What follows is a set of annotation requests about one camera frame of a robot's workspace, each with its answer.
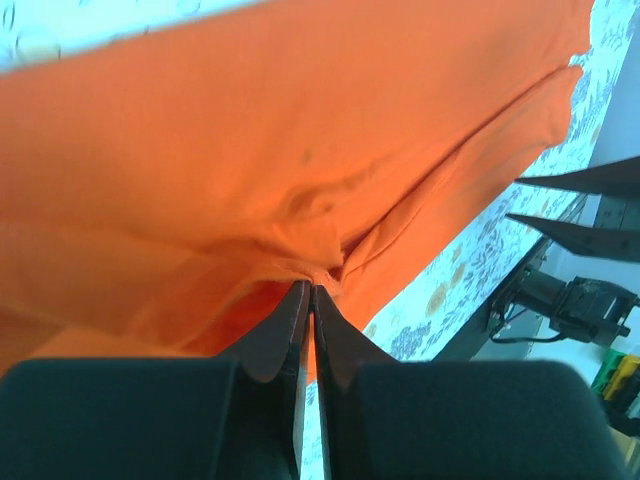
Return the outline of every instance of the patterned fabric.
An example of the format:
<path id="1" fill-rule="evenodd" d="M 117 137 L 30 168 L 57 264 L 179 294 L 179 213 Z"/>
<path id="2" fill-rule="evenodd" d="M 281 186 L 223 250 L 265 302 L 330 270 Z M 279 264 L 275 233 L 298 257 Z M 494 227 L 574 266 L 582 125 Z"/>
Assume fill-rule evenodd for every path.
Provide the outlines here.
<path id="1" fill-rule="evenodd" d="M 251 0 L 0 0 L 0 71 L 94 48 Z M 563 145 L 546 151 L 528 175 L 587 166 L 620 68 L 640 0 L 596 0 L 592 49 L 575 57 L 585 74 L 572 97 Z M 365 329 L 401 360 L 429 360 L 460 329 L 538 240 L 532 229 L 504 219 L 512 211 L 557 217 L 574 194 L 513 185 L 482 212 Z M 322 478 L 317 384 L 307 388 L 303 475 Z"/>

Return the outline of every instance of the green object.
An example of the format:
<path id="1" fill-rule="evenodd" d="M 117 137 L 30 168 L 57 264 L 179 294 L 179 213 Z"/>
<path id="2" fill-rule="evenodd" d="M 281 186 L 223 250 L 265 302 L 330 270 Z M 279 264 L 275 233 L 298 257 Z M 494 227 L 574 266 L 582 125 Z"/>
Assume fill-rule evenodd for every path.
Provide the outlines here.
<path id="1" fill-rule="evenodd" d="M 607 388 L 607 385 L 611 380 L 611 377 L 616 373 L 616 370 L 620 366 L 620 362 L 622 362 L 622 359 L 625 356 L 625 353 L 610 348 L 604 357 L 604 361 L 602 362 L 600 370 L 598 370 L 595 380 L 591 384 L 591 390 L 602 396 L 605 388 Z"/>

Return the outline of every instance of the black cable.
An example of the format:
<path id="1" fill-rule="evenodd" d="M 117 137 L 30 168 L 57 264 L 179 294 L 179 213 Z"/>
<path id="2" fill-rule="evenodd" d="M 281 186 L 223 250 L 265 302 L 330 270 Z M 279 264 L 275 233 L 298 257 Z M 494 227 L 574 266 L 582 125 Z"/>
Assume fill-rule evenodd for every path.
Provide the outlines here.
<path id="1" fill-rule="evenodd" d="M 531 343 L 554 343 L 564 340 L 567 336 L 564 333 L 559 333 L 551 338 L 535 338 L 535 337 L 513 337 L 513 338 L 495 338 L 494 336 L 489 337 L 489 339 L 493 343 L 523 343 L 523 342 L 531 342 Z"/>
<path id="2" fill-rule="evenodd" d="M 516 317 L 519 317 L 520 315 L 522 315 L 523 313 L 525 313 L 526 311 L 528 311 L 527 308 L 523 309 L 522 311 L 518 312 L 516 315 L 513 315 L 509 320 L 506 320 L 504 318 L 504 314 L 501 313 L 500 314 L 500 324 L 493 329 L 493 331 L 491 332 L 491 334 L 489 335 L 489 340 L 491 340 L 493 343 L 499 343 L 499 344 L 512 344 L 512 343 L 524 343 L 524 342 L 531 342 L 531 343 L 555 343 L 555 342 L 559 342 L 561 340 L 564 340 L 565 338 L 567 338 L 567 336 L 564 333 L 559 333 L 553 337 L 550 338 L 535 338 L 535 337 L 512 337 L 512 338 L 496 338 L 496 335 L 498 334 L 498 332 L 500 330 L 502 330 L 502 328 L 508 323 L 511 322 L 511 320 L 514 320 Z"/>

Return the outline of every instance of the orange fabric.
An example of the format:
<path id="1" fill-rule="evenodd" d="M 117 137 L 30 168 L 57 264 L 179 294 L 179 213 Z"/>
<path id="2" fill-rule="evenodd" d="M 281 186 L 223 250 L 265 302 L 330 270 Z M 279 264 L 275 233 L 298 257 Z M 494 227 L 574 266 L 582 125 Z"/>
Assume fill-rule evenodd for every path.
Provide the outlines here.
<path id="1" fill-rule="evenodd" d="M 301 278 L 364 327 L 563 140 L 591 6 L 277 0 L 1 78 L 0 369 L 216 353 Z"/>

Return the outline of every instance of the table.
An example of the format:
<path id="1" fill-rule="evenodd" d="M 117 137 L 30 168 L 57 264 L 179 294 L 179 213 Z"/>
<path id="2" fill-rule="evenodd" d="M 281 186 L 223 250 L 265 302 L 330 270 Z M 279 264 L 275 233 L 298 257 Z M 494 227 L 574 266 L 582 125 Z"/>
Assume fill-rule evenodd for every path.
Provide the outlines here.
<path id="1" fill-rule="evenodd" d="M 247 0 L 14 0 L 0 7 L 0 71 L 145 34 L 251 3 Z M 572 59 L 585 73 L 571 99 L 567 141 L 527 175 L 585 168 L 637 22 L 640 0 L 596 0 L 592 49 Z M 463 230 L 365 329 L 400 360 L 430 360 L 539 239 L 507 212 L 556 218 L 575 194 L 512 185 Z M 317 384 L 307 388 L 304 479 L 322 478 Z"/>

